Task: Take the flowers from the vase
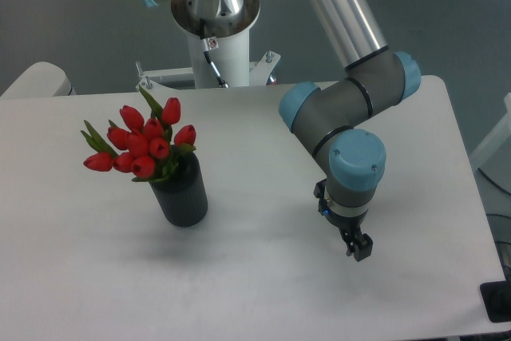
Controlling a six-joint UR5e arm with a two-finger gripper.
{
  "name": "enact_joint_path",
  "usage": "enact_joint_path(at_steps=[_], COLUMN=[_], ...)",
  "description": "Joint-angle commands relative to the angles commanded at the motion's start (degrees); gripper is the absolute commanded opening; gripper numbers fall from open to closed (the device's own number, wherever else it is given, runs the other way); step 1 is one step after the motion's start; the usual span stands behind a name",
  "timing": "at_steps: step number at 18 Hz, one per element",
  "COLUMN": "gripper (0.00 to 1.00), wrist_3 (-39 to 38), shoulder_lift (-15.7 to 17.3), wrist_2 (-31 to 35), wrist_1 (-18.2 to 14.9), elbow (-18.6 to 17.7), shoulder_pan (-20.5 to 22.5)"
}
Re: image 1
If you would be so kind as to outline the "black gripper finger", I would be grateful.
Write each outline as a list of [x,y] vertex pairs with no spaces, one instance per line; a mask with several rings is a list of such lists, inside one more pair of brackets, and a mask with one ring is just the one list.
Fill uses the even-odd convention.
[[354,258],[357,262],[360,262],[371,255],[373,240],[366,233],[358,233],[353,240],[353,248]]
[[347,246],[346,255],[351,256],[354,251],[354,243],[353,243],[352,235],[347,230],[345,230],[343,228],[339,229],[339,233],[340,233],[340,236],[341,236],[343,242]]

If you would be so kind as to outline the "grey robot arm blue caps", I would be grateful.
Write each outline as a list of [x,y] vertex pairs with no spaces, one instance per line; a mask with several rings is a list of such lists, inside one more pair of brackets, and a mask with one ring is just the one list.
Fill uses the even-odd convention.
[[[360,125],[415,93],[421,73],[409,54],[388,49],[366,0],[311,2],[347,75],[325,89],[310,81],[295,85],[279,103],[279,115],[325,173],[314,191],[319,212],[339,230],[347,254],[364,260],[373,243],[360,225],[382,179],[386,150]],[[276,56],[249,61],[248,34],[259,10],[259,0],[171,0],[172,16],[187,35],[196,88],[267,82]]]

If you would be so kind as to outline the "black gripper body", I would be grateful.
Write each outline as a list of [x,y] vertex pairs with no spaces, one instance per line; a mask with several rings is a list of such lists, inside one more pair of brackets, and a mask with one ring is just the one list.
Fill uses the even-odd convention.
[[328,194],[327,181],[315,185],[314,196],[318,200],[318,212],[339,229],[342,238],[362,237],[361,223],[366,217],[366,205],[349,208],[336,203]]

